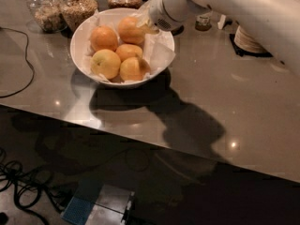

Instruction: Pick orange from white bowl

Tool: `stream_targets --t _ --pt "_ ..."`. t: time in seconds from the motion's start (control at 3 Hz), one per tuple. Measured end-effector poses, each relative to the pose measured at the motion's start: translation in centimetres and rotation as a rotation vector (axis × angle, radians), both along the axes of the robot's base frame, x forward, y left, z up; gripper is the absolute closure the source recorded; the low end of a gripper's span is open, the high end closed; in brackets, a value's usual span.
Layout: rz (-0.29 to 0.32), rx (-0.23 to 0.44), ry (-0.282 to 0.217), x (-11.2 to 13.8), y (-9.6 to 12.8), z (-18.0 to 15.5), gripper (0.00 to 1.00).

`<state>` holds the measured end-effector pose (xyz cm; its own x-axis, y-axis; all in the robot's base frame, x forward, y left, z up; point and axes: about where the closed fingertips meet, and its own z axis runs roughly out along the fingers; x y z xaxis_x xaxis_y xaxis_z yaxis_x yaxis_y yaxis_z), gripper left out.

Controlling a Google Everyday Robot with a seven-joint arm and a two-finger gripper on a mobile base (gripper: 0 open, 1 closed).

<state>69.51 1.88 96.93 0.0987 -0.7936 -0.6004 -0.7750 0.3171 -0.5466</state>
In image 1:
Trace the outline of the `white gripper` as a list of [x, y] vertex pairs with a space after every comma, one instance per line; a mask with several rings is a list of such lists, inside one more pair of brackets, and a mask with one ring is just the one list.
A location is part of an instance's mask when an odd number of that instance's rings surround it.
[[191, 0], [150, 0], [147, 13], [137, 15], [136, 26], [146, 34], [155, 35], [180, 27], [190, 14], [205, 14], [210, 9]]

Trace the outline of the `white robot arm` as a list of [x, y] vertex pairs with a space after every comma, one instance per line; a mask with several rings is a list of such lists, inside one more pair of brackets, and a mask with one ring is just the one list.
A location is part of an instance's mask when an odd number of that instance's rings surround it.
[[189, 14], [210, 10], [238, 22], [279, 62], [300, 74], [299, 0], [149, 0], [138, 9], [138, 25], [171, 31]]

